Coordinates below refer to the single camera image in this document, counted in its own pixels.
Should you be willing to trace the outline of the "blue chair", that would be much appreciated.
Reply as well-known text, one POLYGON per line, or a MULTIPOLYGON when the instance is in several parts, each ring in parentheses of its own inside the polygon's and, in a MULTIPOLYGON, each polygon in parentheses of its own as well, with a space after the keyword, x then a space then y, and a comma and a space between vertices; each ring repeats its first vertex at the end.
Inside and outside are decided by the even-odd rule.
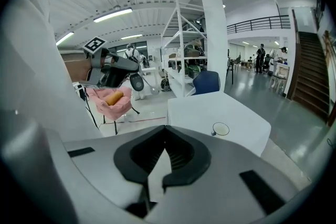
POLYGON ((193 95, 217 92, 220 90, 220 78, 215 71, 201 71, 194 79, 195 92, 193 95))

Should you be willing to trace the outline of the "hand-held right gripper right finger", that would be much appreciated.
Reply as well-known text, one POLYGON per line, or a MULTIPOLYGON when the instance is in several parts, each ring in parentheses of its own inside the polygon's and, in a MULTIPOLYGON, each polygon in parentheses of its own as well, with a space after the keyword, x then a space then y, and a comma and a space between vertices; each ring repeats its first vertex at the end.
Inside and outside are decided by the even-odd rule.
POLYGON ((146 216, 151 224, 298 224, 291 215, 311 193, 248 149, 182 129, 203 143, 211 164, 195 182, 169 187, 146 216))

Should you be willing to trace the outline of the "green and black bag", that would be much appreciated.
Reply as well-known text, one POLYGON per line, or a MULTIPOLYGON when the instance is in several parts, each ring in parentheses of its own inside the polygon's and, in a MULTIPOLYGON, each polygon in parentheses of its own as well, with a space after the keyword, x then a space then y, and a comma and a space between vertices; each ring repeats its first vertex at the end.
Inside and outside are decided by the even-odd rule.
POLYGON ((188 75, 190 78, 196 78, 201 71, 207 70, 204 66, 198 65, 188 65, 185 63, 185 74, 188 75))

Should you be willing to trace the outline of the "white cup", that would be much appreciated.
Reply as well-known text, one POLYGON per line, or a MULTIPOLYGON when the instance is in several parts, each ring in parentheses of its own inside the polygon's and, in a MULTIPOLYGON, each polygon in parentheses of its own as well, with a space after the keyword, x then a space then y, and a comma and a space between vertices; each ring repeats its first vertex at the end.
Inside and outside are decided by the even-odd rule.
POLYGON ((212 136, 226 136, 230 132, 229 127, 222 122, 216 122, 212 126, 212 136))

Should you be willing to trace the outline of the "table with white tablecloth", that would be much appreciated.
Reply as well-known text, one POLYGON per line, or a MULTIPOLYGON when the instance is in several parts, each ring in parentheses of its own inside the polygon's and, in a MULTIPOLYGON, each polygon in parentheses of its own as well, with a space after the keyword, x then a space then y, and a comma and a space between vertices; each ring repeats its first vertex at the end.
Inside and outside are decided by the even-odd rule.
POLYGON ((169 99, 168 125, 211 135, 216 122, 225 123, 230 132, 213 136, 239 144, 261 156, 270 136, 271 125, 257 113, 223 92, 169 99))

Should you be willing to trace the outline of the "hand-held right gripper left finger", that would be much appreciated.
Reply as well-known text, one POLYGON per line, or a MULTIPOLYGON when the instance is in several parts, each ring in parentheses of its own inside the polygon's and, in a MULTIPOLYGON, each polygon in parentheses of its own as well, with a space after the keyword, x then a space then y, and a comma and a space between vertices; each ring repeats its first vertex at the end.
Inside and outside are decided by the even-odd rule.
POLYGON ((54 167, 74 210, 76 224, 166 224, 161 215, 143 219, 126 211, 137 202, 141 185, 124 179, 116 168, 116 149, 153 127, 110 137, 63 142, 49 131, 47 141, 54 167))

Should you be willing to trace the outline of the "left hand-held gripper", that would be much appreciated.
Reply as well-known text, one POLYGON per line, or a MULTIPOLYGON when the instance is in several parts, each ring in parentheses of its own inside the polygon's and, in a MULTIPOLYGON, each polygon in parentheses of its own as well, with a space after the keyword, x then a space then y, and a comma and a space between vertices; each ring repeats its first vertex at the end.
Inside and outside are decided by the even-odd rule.
POLYGON ((144 82, 139 64, 110 52, 104 47, 105 43, 105 40, 94 37, 83 45, 84 54, 91 61, 91 69, 86 80, 79 83, 86 88, 118 88, 128 78, 132 89, 141 92, 144 82))

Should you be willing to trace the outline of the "pink cushioned chair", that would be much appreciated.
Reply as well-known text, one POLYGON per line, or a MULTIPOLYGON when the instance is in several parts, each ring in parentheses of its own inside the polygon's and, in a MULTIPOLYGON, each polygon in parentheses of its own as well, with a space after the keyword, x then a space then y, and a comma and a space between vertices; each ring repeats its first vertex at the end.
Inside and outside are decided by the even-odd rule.
POLYGON ((131 104, 131 88, 121 86, 117 89, 104 88, 93 89, 86 88, 86 92, 91 101, 96 105, 97 111, 103 115, 103 123, 106 123, 106 119, 112 120, 114 123, 115 135, 118 134, 116 120, 126 114, 129 110, 133 110, 135 113, 140 114, 131 104), (123 97, 113 106, 108 106, 105 99, 108 95, 113 94, 115 91, 123 92, 123 97))

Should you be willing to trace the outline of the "orange cylinder pillow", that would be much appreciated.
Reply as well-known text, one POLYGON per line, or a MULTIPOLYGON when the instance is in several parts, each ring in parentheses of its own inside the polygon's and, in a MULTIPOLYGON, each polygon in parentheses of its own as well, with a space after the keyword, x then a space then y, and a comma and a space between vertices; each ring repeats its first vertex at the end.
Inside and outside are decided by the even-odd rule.
POLYGON ((115 105, 123 97, 123 92, 115 91, 113 94, 110 94, 106 97, 105 102, 108 106, 115 105))

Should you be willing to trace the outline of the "dark staircase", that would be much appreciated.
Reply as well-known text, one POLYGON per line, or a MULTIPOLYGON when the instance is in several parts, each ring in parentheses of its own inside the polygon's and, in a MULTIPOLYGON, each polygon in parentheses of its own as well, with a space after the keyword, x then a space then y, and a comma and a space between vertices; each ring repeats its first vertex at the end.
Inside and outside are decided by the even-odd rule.
POLYGON ((327 62, 318 35, 300 31, 295 11, 295 61, 287 99, 294 100, 323 121, 330 117, 327 62))

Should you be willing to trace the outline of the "person's white shirt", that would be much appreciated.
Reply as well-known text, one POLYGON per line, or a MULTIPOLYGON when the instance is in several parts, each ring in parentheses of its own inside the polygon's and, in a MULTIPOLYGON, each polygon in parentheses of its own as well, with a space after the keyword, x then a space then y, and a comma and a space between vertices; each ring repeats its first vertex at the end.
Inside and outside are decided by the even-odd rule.
POLYGON ((51 26, 31 0, 11 0, 0 21, 0 109, 34 119, 64 142, 102 137, 74 90, 51 26))

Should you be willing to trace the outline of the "long ceiling light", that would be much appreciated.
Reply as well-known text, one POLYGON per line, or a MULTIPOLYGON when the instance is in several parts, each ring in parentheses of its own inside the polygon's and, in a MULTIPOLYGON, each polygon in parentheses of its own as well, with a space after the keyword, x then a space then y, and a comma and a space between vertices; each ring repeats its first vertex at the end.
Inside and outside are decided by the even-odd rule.
POLYGON ((61 37, 59 40, 56 41, 56 45, 59 46, 62 42, 71 37, 73 34, 74 34, 73 31, 67 33, 66 35, 64 35, 63 37, 61 37))
POLYGON ((121 15, 124 15, 124 14, 129 14, 129 13, 132 13, 132 12, 133 12, 133 9, 131 7, 124 8, 124 9, 119 9, 119 10, 115 10, 113 12, 110 12, 108 14, 99 16, 99 17, 95 18, 93 21, 95 23, 99 23, 99 22, 102 22, 104 20, 107 20, 107 19, 110 19, 110 18, 113 18, 113 17, 117 17, 117 16, 121 16, 121 15))

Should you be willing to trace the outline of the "black balcony railing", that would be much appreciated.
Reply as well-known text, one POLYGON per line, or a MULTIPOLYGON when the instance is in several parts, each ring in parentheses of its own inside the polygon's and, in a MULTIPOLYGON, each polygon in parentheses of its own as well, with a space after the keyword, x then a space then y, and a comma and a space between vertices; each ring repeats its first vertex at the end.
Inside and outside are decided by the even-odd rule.
POLYGON ((261 17, 227 26, 228 34, 242 33, 246 31, 265 29, 290 29, 290 19, 288 15, 261 17))

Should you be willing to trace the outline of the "white metal shelving rack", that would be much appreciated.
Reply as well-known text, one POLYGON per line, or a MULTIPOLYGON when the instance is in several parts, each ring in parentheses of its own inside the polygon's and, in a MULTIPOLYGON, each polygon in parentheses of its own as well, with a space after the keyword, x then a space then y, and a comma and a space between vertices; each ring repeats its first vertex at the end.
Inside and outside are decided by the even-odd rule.
POLYGON ((193 94, 195 74, 190 64, 206 65, 206 53, 201 52, 207 34, 198 17, 204 14, 202 6, 175 0, 173 11, 161 32, 161 56, 165 78, 177 98, 193 94))

